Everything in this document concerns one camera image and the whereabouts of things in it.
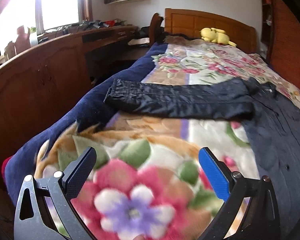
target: wooden wardrobe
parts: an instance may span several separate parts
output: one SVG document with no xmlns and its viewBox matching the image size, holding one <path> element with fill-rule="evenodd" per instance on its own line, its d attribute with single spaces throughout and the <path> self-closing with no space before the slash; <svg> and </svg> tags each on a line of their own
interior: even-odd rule
<svg viewBox="0 0 300 240">
<path fill-rule="evenodd" d="M 273 46 L 270 63 L 300 89 L 300 23 L 282 0 L 272 0 Z"/>
</svg>

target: window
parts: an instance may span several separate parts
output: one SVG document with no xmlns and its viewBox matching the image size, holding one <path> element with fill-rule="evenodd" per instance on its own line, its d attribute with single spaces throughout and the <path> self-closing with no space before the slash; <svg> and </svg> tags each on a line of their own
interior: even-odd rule
<svg viewBox="0 0 300 240">
<path fill-rule="evenodd" d="M 79 22 L 78 0 L 41 0 L 41 7 L 44 30 Z"/>
<path fill-rule="evenodd" d="M 17 38 L 17 28 L 36 27 L 37 33 L 79 22 L 78 0 L 10 0 L 0 14 L 0 51 Z"/>
<path fill-rule="evenodd" d="M 10 0 L 0 14 L 0 51 L 17 38 L 17 28 L 35 26 L 35 0 Z"/>
</svg>

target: wooden desk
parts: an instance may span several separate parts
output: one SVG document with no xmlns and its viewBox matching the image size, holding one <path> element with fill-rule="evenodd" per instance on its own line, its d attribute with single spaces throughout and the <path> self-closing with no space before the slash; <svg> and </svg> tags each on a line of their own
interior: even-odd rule
<svg viewBox="0 0 300 240">
<path fill-rule="evenodd" d="M 136 31 L 125 26 L 68 34 L 0 66 L 0 169 L 4 159 L 59 120 L 92 88 L 85 53 L 128 42 Z"/>
</svg>

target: floral bedspread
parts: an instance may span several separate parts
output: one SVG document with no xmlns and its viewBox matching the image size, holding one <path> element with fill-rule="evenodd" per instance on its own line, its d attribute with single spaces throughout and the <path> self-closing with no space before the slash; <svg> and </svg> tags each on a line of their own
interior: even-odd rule
<svg viewBox="0 0 300 240">
<path fill-rule="evenodd" d="M 272 82 L 300 108 L 300 91 L 273 72 L 257 54 L 231 46 L 181 37 L 166 39 L 166 53 L 153 57 L 146 83 L 215 84 L 233 77 Z M 237 122 L 160 119 L 119 112 L 102 132 L 95 127 L 78 133 L 77 124 L 64 131 L 52 147 L 49 163 L 38 154 L 35 177 L 64 170 L 86 147 L 94 147 L 97 162 L 79 196 L 72 200 L 97 239 L 196 239 L 222 205 L 211 189 L 197 156 L 209 147 L 231 171 L 259 178 L 247 135 Z M 237 230 L 246 202 L 228 232 Z M 56 212 L 51 207 L 55 221 Z M 60 222 L 59 231 L 66 235 Z"/>
</svg>

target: navy blue blanket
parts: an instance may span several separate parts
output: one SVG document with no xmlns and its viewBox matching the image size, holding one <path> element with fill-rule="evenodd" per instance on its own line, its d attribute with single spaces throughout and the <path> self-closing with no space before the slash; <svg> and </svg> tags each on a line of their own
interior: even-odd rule
<svg viewBox="0 0 300 240">
<path fill-rule="evenodd" d="M 137 60 L 130 68 L 113 75 L 90 90 L 64 117 L 47 130 L 30 139 L 18 150 L 8 161 L 4 172 L 8 193 L 14 204 L 17 203 L 24 177 L 28 174 L 34 174 L 36 155 L 42 144 L 50 139 L 49 151 L 60 134 L 75 121 L 79 124 L 78 132 L 95 124 L 99 124 L 100 128 L 104 127 L 117 112 L 115 108 L 103 103 L 114 79 L 142 81 L 155 66 L 152 62 L 152 56 L 164 54 L 166 49 L 166 43 L 154 44 L 147 54 Z"/>
</svg>

